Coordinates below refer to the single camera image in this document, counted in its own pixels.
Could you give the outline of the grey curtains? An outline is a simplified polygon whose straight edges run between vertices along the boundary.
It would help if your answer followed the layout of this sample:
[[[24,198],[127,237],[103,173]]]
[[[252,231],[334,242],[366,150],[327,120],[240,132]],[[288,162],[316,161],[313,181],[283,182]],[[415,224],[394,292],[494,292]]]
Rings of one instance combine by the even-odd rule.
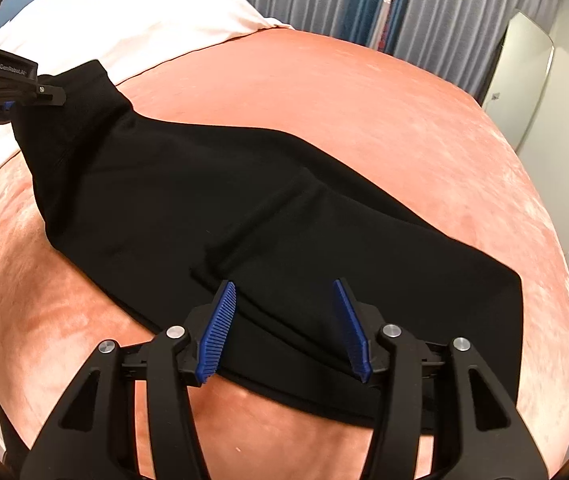
[[[248,0],[260,14],[395,56],[479,98],[510,20],[544,32],[561,0]]]

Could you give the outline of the standing floor mirror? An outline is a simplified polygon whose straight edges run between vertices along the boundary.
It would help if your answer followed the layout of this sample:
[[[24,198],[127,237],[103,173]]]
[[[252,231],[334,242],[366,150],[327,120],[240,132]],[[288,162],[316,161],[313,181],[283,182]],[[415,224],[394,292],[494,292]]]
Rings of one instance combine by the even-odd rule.
[[[532,125],[546,87],[555,45],[521,12],[509,21],[482,108],[516,152]]]

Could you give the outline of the black pants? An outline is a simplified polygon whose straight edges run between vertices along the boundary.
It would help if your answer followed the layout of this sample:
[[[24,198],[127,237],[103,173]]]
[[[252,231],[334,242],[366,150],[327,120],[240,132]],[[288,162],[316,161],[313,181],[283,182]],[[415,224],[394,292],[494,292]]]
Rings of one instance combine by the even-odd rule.
[[[290,408],[369,427],[332,304],[355,297],[415,337],[465,337],[519,389],[522,285],[292,134],[137,114],[98,62],[51,78],[62,105],[11,109],[50,244],[152,332],[237,289],[218,371]]]

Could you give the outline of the orange bed cover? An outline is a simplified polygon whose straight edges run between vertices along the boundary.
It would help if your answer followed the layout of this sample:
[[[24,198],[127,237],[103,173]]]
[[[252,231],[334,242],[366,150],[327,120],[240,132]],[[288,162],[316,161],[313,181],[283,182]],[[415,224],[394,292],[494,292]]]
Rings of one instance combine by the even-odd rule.
[[[189,53],[122,84],[140,114],[299,136],[447,235],[521,278],[519,411],[550,472],[569,448],[569,271],[521,162],[467,93],[325,36],[274,28]],[[0,128],[0,402],[32,443],[104,338],[149,333],[47,243],[30,176]]]

